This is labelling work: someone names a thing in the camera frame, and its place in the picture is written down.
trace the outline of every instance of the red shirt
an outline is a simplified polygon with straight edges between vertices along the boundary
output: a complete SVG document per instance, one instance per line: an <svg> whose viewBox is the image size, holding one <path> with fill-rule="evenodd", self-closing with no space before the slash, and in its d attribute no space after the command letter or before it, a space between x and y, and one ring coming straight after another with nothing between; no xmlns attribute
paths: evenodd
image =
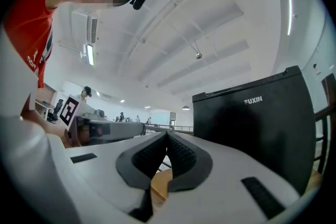
<svg viewBox="0 0 336 224"><path fill-rule="evenodd" d="M45 0L16 0L4 21L11 43L28 67L38 73L39 88L44 87L44 70L52 47L54 11L46 8Z"/></svg>

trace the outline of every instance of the white table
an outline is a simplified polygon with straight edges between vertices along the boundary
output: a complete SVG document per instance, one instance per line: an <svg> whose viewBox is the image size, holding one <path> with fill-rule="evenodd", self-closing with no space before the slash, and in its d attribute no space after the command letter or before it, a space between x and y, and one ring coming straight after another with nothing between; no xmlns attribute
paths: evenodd
<svg viewBox="0 0 336 224"><path fill-rule="evenodd" d="M44 115L44 119L45 120L47 120L47 118L48 118L48 112L49 112L49 110L50 109L55 109L55 107L53 105L48 104L48 103L43 103L42 101L39 101L39 100L35 100L35 103L46 109L46 113Z"/></svg>

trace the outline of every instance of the wooden board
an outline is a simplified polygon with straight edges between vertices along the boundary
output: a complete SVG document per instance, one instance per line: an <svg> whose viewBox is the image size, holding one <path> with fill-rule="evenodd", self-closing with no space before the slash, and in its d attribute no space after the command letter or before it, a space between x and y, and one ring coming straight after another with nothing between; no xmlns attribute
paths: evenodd
<svg viewBox="0 0 336 224"><path fill-rule="evenodd" d="M168 198L168 182L173 179L172 169L156 173L151 182L151 190L163 201Z"/></svg>
<svg viewBox="0 0 336 224"><path fill-rule="evenodd" d="M321 186L323 176L313 169L306 188L306 192Z"/></svg>

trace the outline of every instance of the black strip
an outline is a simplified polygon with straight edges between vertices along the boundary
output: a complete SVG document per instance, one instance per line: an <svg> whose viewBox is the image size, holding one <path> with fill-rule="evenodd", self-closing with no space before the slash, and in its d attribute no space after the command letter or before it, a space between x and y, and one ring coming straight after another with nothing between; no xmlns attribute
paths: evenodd
<svg viewBox="0 0 336 224"><path fill-rule="evenodd" d="M153 215L151 187L148 187L148 189L145 190L140 207L131 210L128 214L142 222L147 222L149 220Z"/></svg>
<svg viewBox="0 0 336 224"><path fill-rule="evenodd" d="M268 219L271 219L284 211L284 207L258 179L255 177L247 177L242 179L241 182Z"/></svg>
<svg viewBox="0 0 336 224"><path fill-rule="evenodd" d="M97 156L94 153L89 153L89 154L71 157L70 159L72 160L73 163L80 163L80 162L85 162L85 161L88 161L94 158L97 158Z"/></svg>

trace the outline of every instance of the air conditioner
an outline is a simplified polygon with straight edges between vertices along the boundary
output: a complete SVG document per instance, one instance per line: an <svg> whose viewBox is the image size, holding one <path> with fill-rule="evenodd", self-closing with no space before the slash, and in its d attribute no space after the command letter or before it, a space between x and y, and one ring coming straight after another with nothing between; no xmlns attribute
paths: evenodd
<svg viewBox="0 0 336 224"><path fill-rule="evenodd" d="M95 44L98 19L82 8L71 12L72 37L81 44Z"/></svg>

